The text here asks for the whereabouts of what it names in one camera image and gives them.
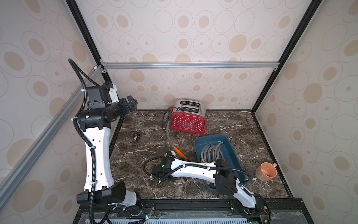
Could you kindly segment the wooden handle sickle diagonal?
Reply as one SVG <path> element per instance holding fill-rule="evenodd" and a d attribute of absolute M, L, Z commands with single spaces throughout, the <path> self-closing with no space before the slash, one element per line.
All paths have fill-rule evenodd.
<path fill-rule="evenodd" d="M 205 157 L 205 162 L 207 163 L 211 163 L 212 162 L 212 158 L 211 158 L 211 152 L 213 150 L 214 145 L 213 144 L 209 144 L 204 152 L 204 157 Z"/>

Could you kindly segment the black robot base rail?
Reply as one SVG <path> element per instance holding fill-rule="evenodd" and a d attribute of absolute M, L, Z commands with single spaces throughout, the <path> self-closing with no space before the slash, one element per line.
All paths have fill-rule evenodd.
<path fill-rule="evenodd" d="M 110 224 L 312 224 L 304 202 L 298 198 L 273 198 L 245 209 L 236 199 L 144 199 L 143 210 L 132 216 L 116 208 Z"/>

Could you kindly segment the orange handle sickle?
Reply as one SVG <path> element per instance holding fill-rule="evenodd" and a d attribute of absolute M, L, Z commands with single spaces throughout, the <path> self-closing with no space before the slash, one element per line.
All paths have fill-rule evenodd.
<path fill-rule="evenodd" d="M 221 159 L 221 160 L 224 160 L 225 158 L 224 158 L 224 156 L 223 156 L 223 153 L 222 153 L 222 151 L 221 151 L 221 148 L 223 147 L 223 142 L 220 142 L 217 146 L 216 146 L 216 148 L 215 148 L 215 151 L 214 151 L 214 160 L 216 161 L 216 160 L 219 160 L 219 159 Z"/>
<path fill-rule="evenodd" d="M 168 141 L 170 142 L 170 145 L 171 145 L 172 148 L 174 149 L 175 153 L 179 156 L 179 158 L 187 159 L 187 158 L 178 150 L 178 148 L 175 146 L 174 142 L 172 141 L 172 139 L 171 139 L 171 137 L 170 137 L 170 134 L 169 134 L 169 127 L 170 127 L 170 120 L 168 121 L 167 126 L 166 126 L 166 135 L 167 135 Z"/>

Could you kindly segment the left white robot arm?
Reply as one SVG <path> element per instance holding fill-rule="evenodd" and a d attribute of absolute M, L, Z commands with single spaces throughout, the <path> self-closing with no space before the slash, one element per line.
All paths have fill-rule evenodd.
<path fill-rule="evenodd" d="M 94 224 L 95 205 L 108 205 L 100 223 L 109 222 L 109 214 L 117 207 L 140 207 L 137 193 L 127 190 L 124 182 L 114 182 L 110 156 L 115 141 L 110 140 L 111 124 L 119 120 L 116 132 L 121 129 L 125 115 L 137 110 L 133 96 L 120 99 L 117 88 L 111 82 L 99 85 L 87 76 L 79 66 L 68 59 L 82 85 L 84 98 L 73 126 L 86 145 L 86 182 L 84 191 L 76 196 L 77 203 L 88 205 L 89 221 Z"/>

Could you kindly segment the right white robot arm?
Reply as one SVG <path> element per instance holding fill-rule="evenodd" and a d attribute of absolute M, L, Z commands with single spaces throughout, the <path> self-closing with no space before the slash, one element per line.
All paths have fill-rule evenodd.
<path fill-rule="evenodd" d="M 219 194 L 236 198 L 244 207 L 245 213 L 264 212 L 267 217 L 262 223 L 271 223 L 271 210 L 266 200 L 244 186 L 251 181 L 251 175 L 246 171 L 229 167 L 224 160 L 197 163 L 180 160 L 173 155 L 157 156 L 143 163 L 143 171 L 159 183 L 174 182 L 181 178 L 194 178 L 213 183 Z"/>

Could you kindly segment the wooden handle sickle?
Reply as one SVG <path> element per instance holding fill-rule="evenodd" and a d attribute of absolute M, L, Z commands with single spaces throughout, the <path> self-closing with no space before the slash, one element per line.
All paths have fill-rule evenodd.
<path fill-rule="evenodd" d="M 212 154 L 211 154 L 212 162 L 215 161 L 215 160 L 214 160 L 214 151 L 215 151 L 216 146 L 217 146 L 217 145 L 214 145 L 213 150 L 212 150 L 212 152 L 211 152 L 211 153 L 212 153 Z"/>
<path fill-rule="evenodd" d="M 209 147 L 209 144 L 207 144 L 201 151 L 201 154 L 200 154 L 201 163 L 206 163 L 207 162 L 207 148 L 208 147 Z"/>

